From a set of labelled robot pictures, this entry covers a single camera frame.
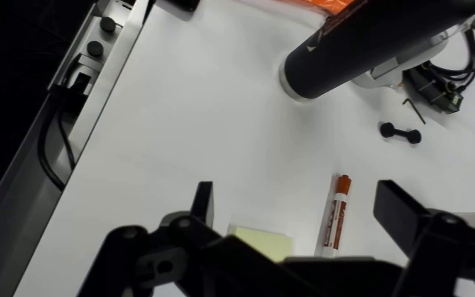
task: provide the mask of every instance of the marker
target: marker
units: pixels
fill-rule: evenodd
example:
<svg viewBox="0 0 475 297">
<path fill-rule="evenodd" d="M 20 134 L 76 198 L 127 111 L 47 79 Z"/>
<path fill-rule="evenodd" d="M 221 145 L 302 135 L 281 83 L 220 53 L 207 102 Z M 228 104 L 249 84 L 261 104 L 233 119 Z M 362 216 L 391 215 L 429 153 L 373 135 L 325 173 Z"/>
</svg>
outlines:
<svg viewBox="0 0 475 297">
<path fill-rule="evenodd" d="M 337 180 L 335 196 L 325 226 L 325 238 L 324 238 L 325 256 L 335 256 L 340 248 L 342 226 L 348 206 L 350 186 L 352 178 L 348 175 L 342 175 Z"/>
</svg>

